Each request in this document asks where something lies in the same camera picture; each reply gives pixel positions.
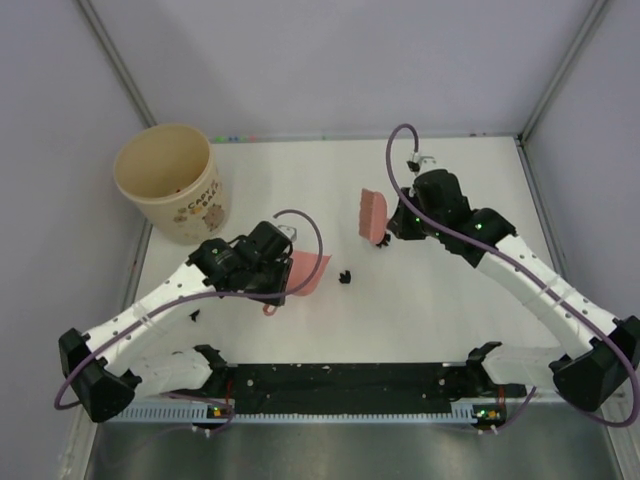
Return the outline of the pink dustpan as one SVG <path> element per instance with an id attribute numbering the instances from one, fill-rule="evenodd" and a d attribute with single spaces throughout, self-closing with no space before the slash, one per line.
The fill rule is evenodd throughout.
<path id="1" fill-rule="evenodd" d="M 294 296 L 311 295 L 317 288 L 331 256 L 294 250 L 292 259 L 293 264 L 285 290 L 294 290 Z"/>

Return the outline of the pink hand brush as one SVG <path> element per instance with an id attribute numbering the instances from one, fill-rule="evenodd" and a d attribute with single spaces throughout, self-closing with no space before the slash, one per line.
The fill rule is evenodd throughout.
<path id="1" fill-rule="evenodd" d="M 373 245 L 385 238 L 387 202 L 384 195 L 366 188 L 361 190 L 359 203 L 359 235 Z"/>

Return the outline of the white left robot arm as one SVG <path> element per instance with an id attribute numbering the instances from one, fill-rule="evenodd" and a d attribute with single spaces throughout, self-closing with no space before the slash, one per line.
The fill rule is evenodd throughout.
<path id="1" fill-rule="evenodd" d="M 105 323 L 58 340 L 64 387 L 95 423 L 119 415 L 132 402 L 173 391 L 216 396 L 226 387 L 225 365 L 209 345 L 149 356 L 147 348 L 187 321 L 203 303 L 224 296 L 267 305 L 284 302 L 296 230 L 260 222 L 227 242 L 203 242 L 155 290 Z"/>

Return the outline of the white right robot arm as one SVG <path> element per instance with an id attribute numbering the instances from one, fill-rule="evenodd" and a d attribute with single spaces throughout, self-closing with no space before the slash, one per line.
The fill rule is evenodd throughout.
<path id="1" fill-rule="evenodd" d="M 490 208 L 473 209 L 449 171 L 411 161 L 388 223 L 399 239 L 433 237 L 516 298 L 556 338 L 556 348 L 489 342 L 472 351 L 469 388 L 487 396 L 502 384 L 555 389 L 575 407 L 597 410 L 625 381 L 639 385 L 639 321 L 619 319 L 588 300 L 528 247 Z"/>

